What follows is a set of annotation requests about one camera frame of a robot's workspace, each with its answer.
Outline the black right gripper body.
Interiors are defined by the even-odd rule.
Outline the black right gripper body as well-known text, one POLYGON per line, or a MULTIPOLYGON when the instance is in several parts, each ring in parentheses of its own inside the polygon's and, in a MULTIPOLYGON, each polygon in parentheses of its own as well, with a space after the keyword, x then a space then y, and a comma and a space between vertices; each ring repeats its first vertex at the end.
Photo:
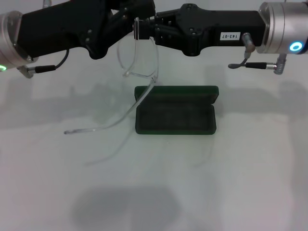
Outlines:
POLYGON ((260 46, 266 28, 257 11, 211 11, 196 4, 182 5, 177 26, 186 56, 198 56, 207 47, 242 47, 244 33, 249 33, 253 43, 260 46))

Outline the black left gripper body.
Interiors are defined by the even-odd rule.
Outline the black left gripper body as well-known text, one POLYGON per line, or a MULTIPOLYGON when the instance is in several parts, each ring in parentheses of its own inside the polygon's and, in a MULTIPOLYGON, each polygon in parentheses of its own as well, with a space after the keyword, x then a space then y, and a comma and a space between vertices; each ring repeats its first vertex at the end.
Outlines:
POLYGON ((101 59, 108 51, 101 35, 115 6, 114 0, 70 0, 26 13, 17 44, 33 58, 81 47, 101 59))

